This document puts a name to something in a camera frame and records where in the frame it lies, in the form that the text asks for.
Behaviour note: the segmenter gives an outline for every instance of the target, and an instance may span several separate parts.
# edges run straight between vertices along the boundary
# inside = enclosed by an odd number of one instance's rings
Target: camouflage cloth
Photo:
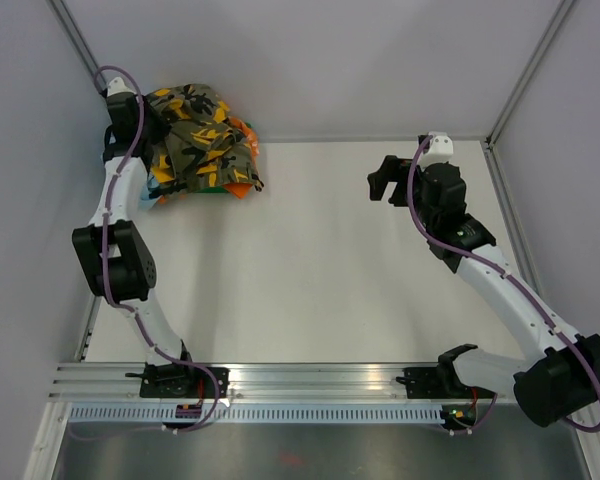
[[[183,85],[156,90],[146,96],[151,107],[171,125],[154,155],[154,173],[185,182],[196,192],[229,184],[250,184],[262,190],[252,146],[229,117],[229,107],[207,85]]]

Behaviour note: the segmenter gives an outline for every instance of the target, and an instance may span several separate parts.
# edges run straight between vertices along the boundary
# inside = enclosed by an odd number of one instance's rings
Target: gray floor
[[[71,426],[82,436],[129,424]],[[65,437],[56,479],[588,479],[575,434],[498,407],[471,437],[424,426],[213,425],[101,441]]]

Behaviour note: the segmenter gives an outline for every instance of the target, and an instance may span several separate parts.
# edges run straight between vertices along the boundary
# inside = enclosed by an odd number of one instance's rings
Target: white table
[[[415,142],[261,145],[265,189],[190,195],[142,212],[158,298],[203,362],[418,362],[462,343],[521,357],[486,303],[428,250],[406,208],[369,201],[367,174]],[[514,262],[480,144],[455,142],[469,212]],[[143,361],[104,302],[88,361]]]

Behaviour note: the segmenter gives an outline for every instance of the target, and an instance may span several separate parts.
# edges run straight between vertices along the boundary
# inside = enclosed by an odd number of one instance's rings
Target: wall
[[[600,333],[600,0],[577,5],[498,153],[549,303]]]
[[[87,302],[71,230],[103,179],[106,111],[42,0],[0,0],[0,479],[22,475]]]
[[[66,0],[143,89],[207,82],[266,139],[489,133],[558,0]]]

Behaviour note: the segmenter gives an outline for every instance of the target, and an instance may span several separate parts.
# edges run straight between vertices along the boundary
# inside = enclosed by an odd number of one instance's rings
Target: purple hose
[[[413,156],[413,161],[411,162],[411,166],[409,167],[409,176],[407,177],[407,200],[409,203],[409,213],[411,213],[411,219],[413,220],[413,223],[415,224],[416,228],[422,234],[422,236],[424,238],[426,238],[430,243],[432,243],[440,248],[444,248],[445,250],[448,250],[450,252],[461,255],[463,257],[467,257],[467,258],[471,258],[472,260],[476,260],[476,261],[482,263],[483,265],[486,265],[487,267],[491,268],[492,270],[495,270],[496,272],[498,272],[502,278],[509,280],[509,282],[511,282],[511,284],[514,287],[516,287],[516,289],[520,293],[522,293],[522,295],[529,301],[529,303],[531,303],[533,308],[535,308],[535,310],[540,314],[544,323],[546,323],[547,326],[549,328],[551,328],[551,330],[554,330],[554,332],[555,332],[555,328],[557,326],[556,323],[551,319],[551,316],[549,316],[549,314],[545,311],[545,309],[542,307],[542,305],[540,305],[538,300],[536,300],[535,296],[529,291],[529,288],[526,285],[524,285],[522,282],[520,282],[515,276],[507,274],[507,271],[504,268],[502,268],[500,265],[498,265],[497,263],[494,263],[484,257],[481,257],[480,255],[476,255],[467,250],[462,250],[460,248],[456,248],[452,245],[448,245],[444,242],[441,242],[437,238],[432,237],[431,235],[429,235],[429,233],[424,228],[422,223],[420,223],[420,219],[418,218],[418,213],[416,212],[415,206],[413,204],[413,179],[415,176],[418,160],[420,159],[425,147],[432,139],[433,139],[433,137],[431,135],[429,135],[418,146],[418,149],[416,150],[416,153]],[[582,353],[580,353],[580,350],[578,350],[576,348],[576,346],[571,342],[571,340],[569,340],[569,338],[564,333],[558,331],[558,332],[556,332],[556,336],[567,346],[569,351],[571,351],[571,353],[573,353],[573,355],[578,359],[578,361],[582,365],[582,368],[584,369],[587,376],[589,377],[589,380],[591,381],[591,385],[593,385],[593,389],[595,390],[596,395],[598,397],[598,401],[600,402],[600,381],[598,380],[598,377],[596,376],[595,372],[593,371],[593,369],[591,368],[591,366],[589,365],[587,360],[584,358]],[[489,407],[489,410],[491,410],[491,407],[493,406],[493,404],[495,404],[495,399],[492,402],[491,406]],[[574,428],[581,430],[583,432],[595,433],[595,432],[600,431],[600,421],[598,422],[597,425],[594,425],[593,427],[589,427],[586,425],[580,425],[579,423],[574,422],[570,418],[565,418],[564,420],[569,425],[571,425]]]
[[[113,178],[111,179],[111,182],[109,183],[109,187],[107,188],[107,192],[105,195],[105,201],[104,201],[105,212],[102,214],[102,251],[101,251],[102,279],[103,279],[103,284],[104,284],[104,294],[105,294],[107,303],[109,305],[111,305],[112,307],[123,309],[130,313],[135,312],[134,320],[136,322],[136,325],[138,326],[138,330],[142,334],[142,338],[144,338],[144,341],[147,343],[147,345],[149,345],[150,348],[153,348],[159,356],[161,356],[165,360],[168,360],[171,363],[175,363],[176,365],[182,365],[182,366],[190,367],[190,368],[197,368],[198,370],[201,370],[203,373],[205,373],[207,376],[209,376],[209,378],[211,379],[211,382],[213,383],[213,390],[214,390],[213,405],[211,405],[211,408],[209,409],[207,414],[199,422],[195,423],[194,425],[192,425],[190,427],[178,429],[179,432],[192,432],[193,430],[199,430],[200,428],[202,428],[207,423],[209,418],[211,418],[211,416],[213,415],[213,412],[216,410],[216,407],[218,406],[218,401],[220,400],[220,385],[218,384],[218,379],[211,372],[211,370],[209,370],[204,365],[189,362],[186,360],[180,360],[179,358],[174,358],[174,357],[166,354],[162,350],[160,350],[160,348],[153,342],[153,340],[151,340],[151,337],[147,333],[144,323],[142,322],[142,318],[140,318],[140,314],[133,307],[130,307],[129,305],[121,305],[119,303],[116,303],[115,300],[113,299],[113,294],[111,293],[111,284],[110,284],[110,280],[109,280],[109,262],[108,262],[108,260],[109,260],[109,216],[111,215],[111,199],[113,198],[113,189],[118,180],[118,176],[120,175],[120,173],[122,173],[122,170],[124,169],[126,164],[129,162],[129,159],[131,158],[133,151],[135,150],[136,146],[138,145],[138,142],[140,141],[140,136],[142,134],[142,128],[144,127],[144,101],[142,99],[142,94],[140,93],[140,87],[138,86],[137,82],[134,80],[134,78],[131,75],[129,75],[129,73],[127,73],[125,70],[123,70],[120,67],[116,67],[113,65],[104,65],[104,66],[100,67],[96,71],[96,73],[93,75],[94,83],[96,82],[98,76],[100,74],[102,74],[102,72],[105,70],[113,70],[114,72],[121,73],[131,82],[131,85],[133,85],[133,88],[136,91],[136,95],[138,96],[139,115],[138,115],[138,129],[136,130],[136,135],[133,138],[133,141],[131,142],[129,149],[124,154],[124,157],[122,157],[122,161],[120,162],[120,165],[118,165],[118,168],[116,169],[116,175],[114,175]]]

